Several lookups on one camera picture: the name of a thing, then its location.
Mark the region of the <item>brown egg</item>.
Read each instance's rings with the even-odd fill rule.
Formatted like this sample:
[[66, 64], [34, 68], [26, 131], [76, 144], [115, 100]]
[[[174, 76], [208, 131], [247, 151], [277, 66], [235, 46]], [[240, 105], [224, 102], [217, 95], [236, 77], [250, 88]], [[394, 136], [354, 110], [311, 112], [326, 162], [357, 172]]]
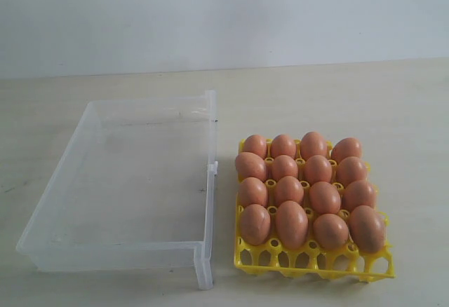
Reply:
[[305, 161], [315, 155], [326, 157], [327, 152], [327, 141], [318, 132], [308, 132], [300, 140], [300, 155]]
[[371, 207], [356, 207], [350, 214], [348, 225], [360, 251], [374, 254], [384, 247], [386, 226], [383, 218]]
[[333, 176], [333, 169], [325, 156], [314, 155], [307, 159], [304, 164], [304, 179], [313, 185], [317, 182], [330, 183]]
[[275, 216], [276, 232], [284, 247], [300, 248], [307, 239], [308, 217], [302, 206], [292, 200], [281, 203]]
[[337, 214], [341, 198], [337, 188], [328, 182], [317, 182], [309, 190], [312, 209], [318, 214]]
[[340, 163], [346, 157], [362, 157], [362, 146], [355, 137], [346, 137], [340, 140], [331, 151], [331, 159]]
[[349, 229], [345, 221], [336, 214], [322, 214], [313, 223], [316, 241], [326, 250], [343, 246], [349, 238]]
[[298, 166], [296, 161], [287, 155], [277, 156], [271, 166], [272, 178], [279, 181], [283, 177], [291, 176], [297, 178]]
[[241, 237], [250, 245], [261, 245], [268, 238], [271, 229], [271, 216], [259, 204], [247, 206], [240, 215]]
[[251, 152], [262, 159], [267, 157], [267, 140], [262, 135], [250, 135], [243, 143], [242, 152]]
[[343, 208], [352, 212], [360, 205], [367, 205], [375, 208], [377, 202], [377, 192], [375, 186], [366, 180], [352, 182], [344, 190], [342, 197]]
[[274, 202], [279, 206], [287, 200], [302, 204], [304, 189], [300, 181], [293, 176], [285, 176], [277, 181], [274, 187]]
[[258, 204], [263, 207], [268, 206], [269, 195], [264, 182], [255, 177], [247, 177], [240, 184], [238, 189], [238, 202], [243, 207]]
[[368, 176], [366, 164], [358, 157], [349, 156], [341, 160], [336, 168], [336, 181], [344, 187], [352, 182], [365, 180]]
[[280, 155], [287, 155], [295, 158], [296, 149], [296, 143], [292, 137], [287, 134], [277, 135], [271, 142], [270, 156], [276, 158]]
[[235, 158], [235, 167], [239, 181], [254, 177], [265, 182], [268, 178], [267, 166], [264, 159], [251, 152], [241, 152]]

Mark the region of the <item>clear plastic bin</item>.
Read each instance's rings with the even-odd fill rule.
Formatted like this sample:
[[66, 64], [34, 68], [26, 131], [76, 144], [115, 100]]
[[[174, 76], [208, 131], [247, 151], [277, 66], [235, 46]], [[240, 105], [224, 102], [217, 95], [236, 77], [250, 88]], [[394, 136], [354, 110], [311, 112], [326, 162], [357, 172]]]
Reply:
[[42, 271], [194, 267], [210, 289], [217, 98], [88, 103], [16, 249]]

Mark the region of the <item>yellow plastic egg tray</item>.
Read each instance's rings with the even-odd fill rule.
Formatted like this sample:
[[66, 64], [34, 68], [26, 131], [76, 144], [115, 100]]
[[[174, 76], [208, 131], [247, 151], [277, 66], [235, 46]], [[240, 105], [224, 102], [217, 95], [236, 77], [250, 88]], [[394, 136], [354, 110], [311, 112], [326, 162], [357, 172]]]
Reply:
[[[268, 178], [264, 182], [268, 190], [269, 202], [266, 207], [271, 216], [271, 229], [268, 238], [261, 245], [250, 245], [242, 237], [239, 230], [240, 215], [246, 207], [238, 202], [238, 192], [236, 197], [236, 230], [234, 245], [234, 264], [242, 271], [260, 275], [268, 271], [281, 273], [288, 278], [299, 277], [308, 273], [314, 273], [323, 279], [338, 279], [344, 276], [352, 276], [365, 282], [374, 282], [384, 278], [393, 278], [395, 276], [394, 264], [390, 252], [390, 244], [387, 242], [387, 218], [381, 212], [373, 208], [384, 220], [386, 226], [386, 236], [384, 247], [374, 254], [360, 251], [357, 244], [353, 241], [350, 230], [347, 242], [334, 250], [322, 248], [316, 241], [313, 232], [314, 221], [321, 216], [315, 212], [309, 200], [310, 185], [304, 179], [304, 164], [306, 161], [300, 155], [300, 140], [294, 139], [296, 143], [296, 157], [294, 160], [298, 166], [297, 179], [304, 189], [304, 198], [302, 208], [308, 217], [308, 231], [305, 243], [298, 249], [288, 249], [281, 243], [276, 232], [275, 216], [278, 206], [274, 202], [274, 187], [277, 181], [272, 178], [271, 166], [274, 158], [270, 156], [270, 146], [273, 139], [267, 139], [267, 157], [264, 159], [267, 166]], [[334, 185], [341, 198], [341, 206], [336, 214], [341, 217], [349, 229], [348, 221], [351, 212], [343, 208], [342, 197], [344, 187], [336, 181], [336, 168], [339, 163], [332, 160], [330, 155], [335, 144], [327, 141], [328, 152], [326, 158], [333, 169], [333, 176], [330, 184]]]

